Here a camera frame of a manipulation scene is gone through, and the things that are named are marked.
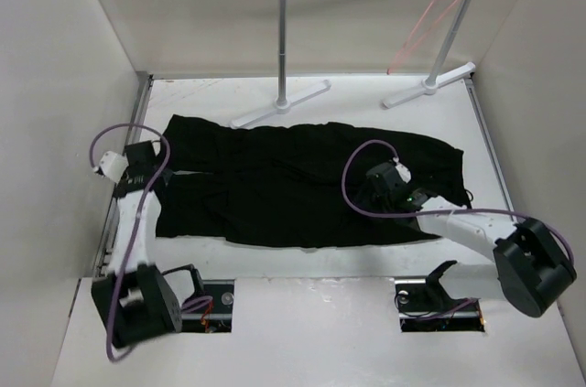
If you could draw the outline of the black trousers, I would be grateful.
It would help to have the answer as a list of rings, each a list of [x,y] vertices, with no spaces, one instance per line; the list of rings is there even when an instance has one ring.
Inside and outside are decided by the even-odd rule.
[[[470,202],[462,151],[425,135],[340,123],[232,129],[180,115],[164,135],[172,178],[159,238],[306,249],[422,241],[424,233],[395,220],[364,216],[366,172],[392,154],[419,185],[456,205]]]

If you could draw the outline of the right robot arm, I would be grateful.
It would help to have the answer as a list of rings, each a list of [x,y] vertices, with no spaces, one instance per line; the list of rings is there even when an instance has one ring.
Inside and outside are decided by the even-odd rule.
[[[450,260],[429,274],[424,296],[435,309],[459,299],[496,298],[528,317],[541,317],[576,281],[569,254],[540,220],[460,208],[418,186],[397,162],[385,162],[365,176],[360,206],[371,217],[447,239],[489,260],[487,265]]]

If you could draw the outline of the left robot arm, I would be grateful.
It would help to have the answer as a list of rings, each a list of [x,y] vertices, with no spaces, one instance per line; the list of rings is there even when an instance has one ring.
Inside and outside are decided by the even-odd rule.
[[[106,329],[106,348],[136,344],[182,330],[182,316],[207,308],[200,273],[191,264],[161,272],[149,257],[161,212],[159,196],[168,180],[151,142],[106,152],[98,172],[115,183],[118,225],[103,277],[91,295]]]

